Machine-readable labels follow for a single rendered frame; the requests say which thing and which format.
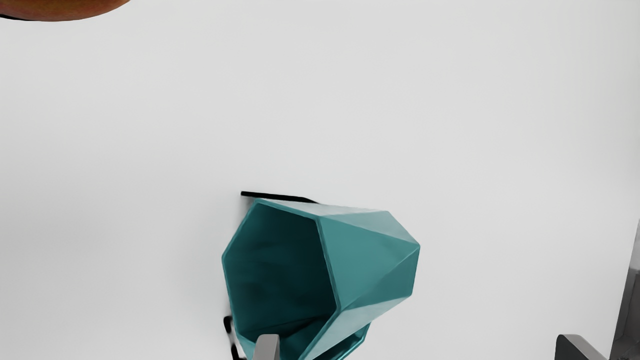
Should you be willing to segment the teal faceted mug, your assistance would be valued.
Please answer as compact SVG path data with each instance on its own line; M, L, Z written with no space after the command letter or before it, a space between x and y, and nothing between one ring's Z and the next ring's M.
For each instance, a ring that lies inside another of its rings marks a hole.
M346 360L412 295L420 245L386 210L257 198L222 253L238 346L258 360Z

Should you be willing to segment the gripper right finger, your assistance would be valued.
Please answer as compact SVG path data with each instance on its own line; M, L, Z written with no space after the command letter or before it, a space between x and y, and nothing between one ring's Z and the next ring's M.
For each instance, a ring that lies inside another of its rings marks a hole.
M608 360L577 334L560 334L555 342L555 360Z

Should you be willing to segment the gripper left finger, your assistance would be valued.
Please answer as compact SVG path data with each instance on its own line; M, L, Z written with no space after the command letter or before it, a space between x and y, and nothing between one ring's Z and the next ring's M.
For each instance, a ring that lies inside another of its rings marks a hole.
M263 333L254 347L253 360L281 360L281 338L277 333Z

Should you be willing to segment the orange round fruit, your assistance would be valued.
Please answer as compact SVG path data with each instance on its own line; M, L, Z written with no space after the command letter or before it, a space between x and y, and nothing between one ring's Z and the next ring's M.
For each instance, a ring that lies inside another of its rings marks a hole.
M0 0L0 18L64 22L94 18L130 0Z

